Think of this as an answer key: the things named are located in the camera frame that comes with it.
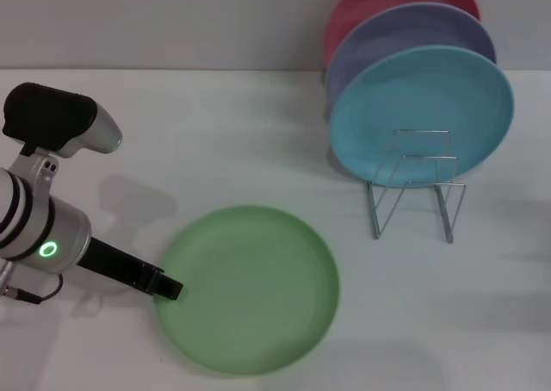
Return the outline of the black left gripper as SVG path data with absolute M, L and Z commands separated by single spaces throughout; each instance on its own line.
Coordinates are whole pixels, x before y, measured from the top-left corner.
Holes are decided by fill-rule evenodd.
M 183 290 L 183 284 L 168 277 L 163 269 L 96 238 L 91 238 L 77 265 L 148 295 L 159 295 L 171 301 L 175 301 Z

